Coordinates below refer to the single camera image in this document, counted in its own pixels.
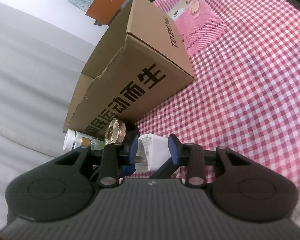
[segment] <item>box flap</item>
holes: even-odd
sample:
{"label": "box flap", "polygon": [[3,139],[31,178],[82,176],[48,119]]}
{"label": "box flap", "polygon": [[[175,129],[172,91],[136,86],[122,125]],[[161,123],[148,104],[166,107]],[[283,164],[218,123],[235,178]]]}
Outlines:
{"label": "box flap", "polygon": [[164,11],[148,0],[133,0],[127,32],[194,76],[177,26]]}
{"label": "box flap", "polygon": [[80,74],[79,80],[77,82],[77,85],[75,86],[74,93],[72,95],[71,103],[67,112],[67,117],[65,121],[65,125],[63,127],[63,132],[66,132],[68,130],[68,126],[70,123],[70,120],[76,111],[78,105],[81,103],[82,98],[86,94],[89,86],[93,82],[93,78],[90,78],[84,74]]}
{"label": "box flap", "polygon": [[99,76],[114,55],[124,46],[131,5],[132,0],[122,9],[106,30],[84,66],[83,74],[91,78]]}

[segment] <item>white cloth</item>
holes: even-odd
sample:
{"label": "white cloth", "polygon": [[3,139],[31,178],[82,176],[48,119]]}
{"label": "white cloth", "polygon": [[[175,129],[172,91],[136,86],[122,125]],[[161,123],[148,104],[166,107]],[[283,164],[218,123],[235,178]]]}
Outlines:
{"label": "white cloth", "polygon": [[62,132],[94,46],[0,3],[0,229],[16,176],[63,154]]}

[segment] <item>white wall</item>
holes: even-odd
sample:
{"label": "white wall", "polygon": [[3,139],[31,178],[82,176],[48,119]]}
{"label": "white wall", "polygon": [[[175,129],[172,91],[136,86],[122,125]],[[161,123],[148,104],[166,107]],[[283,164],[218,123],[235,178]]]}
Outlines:
{"label": "white wall", "polygon": [[0,228],[8,183],[63,154],[63,123],[94,47],[0,3]]}
{"label": "white wall", "polygon": [[67,0],[0,0],[0,3],[42,19],[93,45],[108,28],[107,25],[94,25],[94,19]]}

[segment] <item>red gingham tablecloth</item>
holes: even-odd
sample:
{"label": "red gingham tablecloth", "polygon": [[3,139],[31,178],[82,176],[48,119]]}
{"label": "red gingham tablecloth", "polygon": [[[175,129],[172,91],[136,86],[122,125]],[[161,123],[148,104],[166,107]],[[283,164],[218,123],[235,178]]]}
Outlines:
{"label": "red gingham tablecloth", "polygon": [[204,1],[227,30],[189,55],[196,80],[139,120],[141,134],[228,146],[300,188],[300,12],[285,0]]}

